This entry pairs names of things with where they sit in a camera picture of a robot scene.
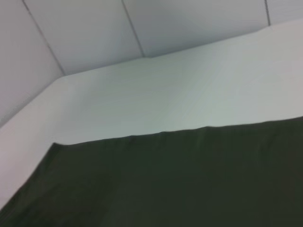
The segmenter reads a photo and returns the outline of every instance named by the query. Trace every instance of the white surface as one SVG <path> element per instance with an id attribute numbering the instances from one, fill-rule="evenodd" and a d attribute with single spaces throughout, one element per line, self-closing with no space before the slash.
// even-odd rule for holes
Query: white surface
<path id="1" fill-rule="evenodd" d="M 267 2 L 273 25 L 303 18 L 302 0 L 267 0 Z"/>
<path id="2" fill-rule="evenodd" d="M 56 80 L 0 129 L 0 198 L 53 142 L 302 116 L 302 24 Z"/>
<path id="3" fill-rule="evenodd" d="M 268 26 L 264 0 L 124 0 L 146 56 Z"/>
<path id="4" fill-rule="evenodd" d="M 21 0 L 0 0 L 0 33 L 1 127 L 62 72 Z"/>
<path id="5" fill-rule="evenodd" d="M 141 57 L 121 0 L 26 0 L 66 74 Z"/>

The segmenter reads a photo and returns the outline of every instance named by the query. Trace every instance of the green cloth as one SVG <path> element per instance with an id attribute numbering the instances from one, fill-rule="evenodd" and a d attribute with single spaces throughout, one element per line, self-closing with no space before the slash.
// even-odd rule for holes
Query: green cloth
<path id="1" fill-rule="evenodd" d="M 53 144 L 0 226 L 303 226 L 303 118 Z"/>

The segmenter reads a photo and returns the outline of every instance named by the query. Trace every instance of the panel seam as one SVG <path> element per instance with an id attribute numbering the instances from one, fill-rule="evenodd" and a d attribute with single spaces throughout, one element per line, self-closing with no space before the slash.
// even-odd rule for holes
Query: panel seam
<path id="1" fill-rule="evenodd" d="M 266 15 L 267 15 L 268 26 L 271 26 L 271 21 L 270 21 L 269 8 L 268 8 L 268 2 L 267 2 L 267 0 L 264 0 L 264 3 L 265 3 L 265 8 L 266 8 Z"/>
<path id="2" fill-rule="evenodd" d="M 130 26 L 131 26 L 131 29 L 132 29 L 133 33 L 134 33 L 136 42 L 138 43 L 138 46 L 139 46 L 141 55 L 142 55 L 142 57 L 145 58 L 144 50 L 143 50 L 143 48 L 142 48 L 142 45 L 141 45 L 141 42 L 140 42 L 140 40 L 139 40 L 138 34 L 137 34 L 137 32 L 136 32 L 136 30 L 135 30 L 135 28 L 134 28 L 134 25 L 133 25 L 133 22 L 132 22 L 132 20 L 131 20 L 130 15 L 129 15 L 129 12 L 128 12 L 128 10 L 127 10 L 126 4 L 125 4 L 124 0 L 121 0 L 121 2 L 122 2 L 122 5 L 123 5 L 123 8 L 124 8 L 124 11 L 125 11 L 125 13 L 126 13 L 128 22 L 129 22 L 129 24 L 130 24 Z"/>
<path id="3" fill-rule="evenodd" d="M 66 76 L 67 74 L 65 73 L 65 71 L 64 71 L 64 69 L 63 69 L 63 66 L 60 64 L 58 58 L 57 58 L 56 55 L 54 54 L 54 52 L 53 52 L 53 50 L 52 50 L 50 44 L 48 43 L 48 41 L 47 41 L 47 39 L 46 39 L 44 33 L 42 32 L 42 30 L 41 30 L 39 24 L 36 22 L 36 20 L 35 20 L 33 14 L 31 13 L 31 11 L 30 11 L 30 9 L 29 9 L 27 3 L 25 2 L 25 0 L 22 0 L 22 2 L 23 2 L 23 5 L 25 6 L 25 8 L 26 8 L 26 10 L 27 10 L 27 12 L 28 12 L 28 14 L 29 14 L 29 16 L 32 18 L 32 20 L 33 20 L 33 22 L 34 22 L 34 24 L 35 24 L 35 26 L 36 26 L 36 28 L 37 28 L 39 34 L 40 34 L 41 37 L 43 38 L 44 43 L 46 44 L 47 48 L 48 48 L 49 51 L 51 52 L 51 55 L 53 56 L 54 60 L 56 61 L 56 63 L 57 63 L 57 65 L 58 65 L 59 69 L 61 70 L 62 74 Z"/>

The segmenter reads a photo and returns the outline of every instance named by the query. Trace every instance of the white wall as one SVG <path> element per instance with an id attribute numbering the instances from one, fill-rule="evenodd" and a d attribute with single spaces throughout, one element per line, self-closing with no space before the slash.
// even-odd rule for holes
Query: white wall
<path id="1" fill-rule="evenodd" d="M 0 0 L 0 127 L 62 72 L 21 0 Z"/>

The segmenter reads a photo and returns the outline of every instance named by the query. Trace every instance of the dark green fabric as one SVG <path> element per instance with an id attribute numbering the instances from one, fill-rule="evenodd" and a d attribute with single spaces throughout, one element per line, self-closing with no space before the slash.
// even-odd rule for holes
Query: dark green fabric
<path id="1" fill-rule="evenodd" d="M 54 144 L 0 226 L 303 226 L 303 118 Z"/>

